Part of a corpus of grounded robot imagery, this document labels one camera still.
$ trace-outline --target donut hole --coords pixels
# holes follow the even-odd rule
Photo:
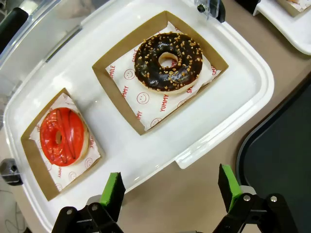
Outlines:
[[[159,63],[162,67],[174,67],[177,65],[178,57],[170,52],[164,52],[159,56]]]
[[[62,142],[62,134],[60,133],[60,131],[56,132],[55,140],[57,144],[60,144]]]

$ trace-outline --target donut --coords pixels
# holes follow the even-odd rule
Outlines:
[[[144,40],[135,55],[135,75],[147,88],[166,93],[180,93],[193,86],[202,69],[199,43],[182,33],[163,33]],[[161,66],[173,58],[173,67]]]
[[[40,143],[51,164],[69,166],[82,159],[88,148],[88,130],[70,108],[56,108],[43,119]]]

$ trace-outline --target brown table surface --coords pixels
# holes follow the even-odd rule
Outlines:
[[[225,215],[217,180],[219,164],[235,168],[237,150],[245,135],[261,122],[311,71],[311,56],[296,50],[263,15],[253,17],[233,0],[223,0],[226,21],[270,66],[275,90],[270,102],[229,138],[187,169],[172,163],[125,196],[119,225],[126,233],[198,230],[211,233]],[[1,132],[1,142],[5,139]],[[2,155],[8,153],[1,147]],[[15,198],[34,233],[45,232],[21,187]],[[245,233],[259,233],[248,226]]]

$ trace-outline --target green tape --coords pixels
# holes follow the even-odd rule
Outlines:
[[[111,200],[111,197],[112,197],[112,192],[113,192],[113,189],[114,189],[115,184],[117,182],[118,174],[119,173],[114,172],[114,173],[111,173],[110,176],[109,176],[109,179],[107,181],[107,184],[105,186],[105,189],[103,191],[101,199],[99,201],[99,203],[103,207],[107,207],[108,204],[110,203],[110,200]]]
[[[235,178],[235,175],[233,174],[233,171],[231,169],[231,167],[229,165],[222,165],[223,166],[223,170],[225,172],[225,175],[228,178],[229,181],[229,186],[230,186],[230,191],[232,193],[232,199],[231,199],[231,203],[230,203],[230,207],[229,207],[229,211],[231,210],[231,208],[233,207],[233,205],[235,204],[237,198],[243,193],[239,183],[237,181],[237,179]]]

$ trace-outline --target red glazed donut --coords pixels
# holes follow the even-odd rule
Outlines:
[[[88,131],[79,115],[69,108],[56,108],[44,118],[40,143],[51,164],[69,166],[86,155]]]

